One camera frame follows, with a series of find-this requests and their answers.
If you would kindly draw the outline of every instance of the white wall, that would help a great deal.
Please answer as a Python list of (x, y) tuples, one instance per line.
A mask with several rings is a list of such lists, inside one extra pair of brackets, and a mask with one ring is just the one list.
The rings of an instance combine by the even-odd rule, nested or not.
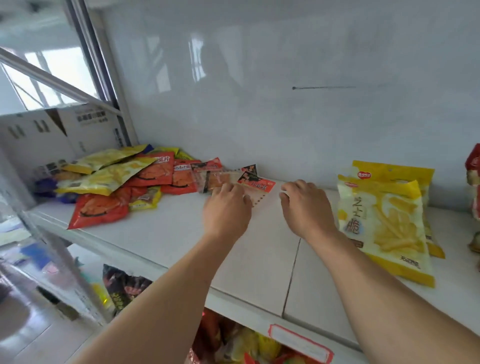
[[(480, 141), (479, 15), (477, 0), (147, 0), (104, 10), (142, 143), (328, 187), (353, 159), (436, 168), (432, 204), (456, 209), (467, 208), (463, 164)], [(202, 41), (212, 46), (197, 80), (190, 46)]]

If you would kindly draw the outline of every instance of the black snack bag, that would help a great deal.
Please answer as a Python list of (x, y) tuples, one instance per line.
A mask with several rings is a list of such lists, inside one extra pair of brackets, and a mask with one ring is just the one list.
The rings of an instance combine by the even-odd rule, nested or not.
[(118, 312), (145, 291), (152, 281), (144, 277), (129, 276), (123, 270), (103, 265), (103, 284)]

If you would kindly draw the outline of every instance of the white cardboard box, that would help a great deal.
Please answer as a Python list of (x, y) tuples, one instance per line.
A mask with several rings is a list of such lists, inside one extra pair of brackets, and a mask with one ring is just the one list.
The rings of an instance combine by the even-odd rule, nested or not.
[(125, 146), (116, 115), (89, 104), (0, 116), (0, 147), (29, 188), (62, 164)]

